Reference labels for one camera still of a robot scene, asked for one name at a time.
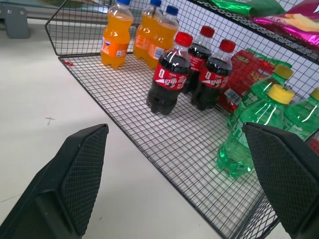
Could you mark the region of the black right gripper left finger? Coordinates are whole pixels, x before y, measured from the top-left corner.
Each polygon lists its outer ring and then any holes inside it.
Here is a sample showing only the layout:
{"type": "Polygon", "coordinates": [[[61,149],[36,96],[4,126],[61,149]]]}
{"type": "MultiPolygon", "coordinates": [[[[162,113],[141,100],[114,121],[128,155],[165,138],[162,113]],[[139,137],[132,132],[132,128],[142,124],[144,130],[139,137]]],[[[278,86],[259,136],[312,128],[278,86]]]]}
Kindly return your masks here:
{"type": "Polygon", "coordinates": [[[82,238],[100,188],[108,133],[107,124],[98,124],[68,136],[7,215],[0,237],[82,238]]]}

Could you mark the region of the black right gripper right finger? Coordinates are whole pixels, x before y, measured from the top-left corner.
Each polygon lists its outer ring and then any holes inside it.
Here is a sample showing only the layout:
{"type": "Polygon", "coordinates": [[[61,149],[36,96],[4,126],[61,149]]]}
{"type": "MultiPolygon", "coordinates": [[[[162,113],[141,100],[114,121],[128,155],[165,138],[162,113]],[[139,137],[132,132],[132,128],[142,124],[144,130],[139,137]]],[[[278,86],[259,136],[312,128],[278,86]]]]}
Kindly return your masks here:
{"type": "Polygon", "coordinates": [[[293,239],[319,237],[319,156],[296,134],[243,125],[260,185],[293,239]]]}

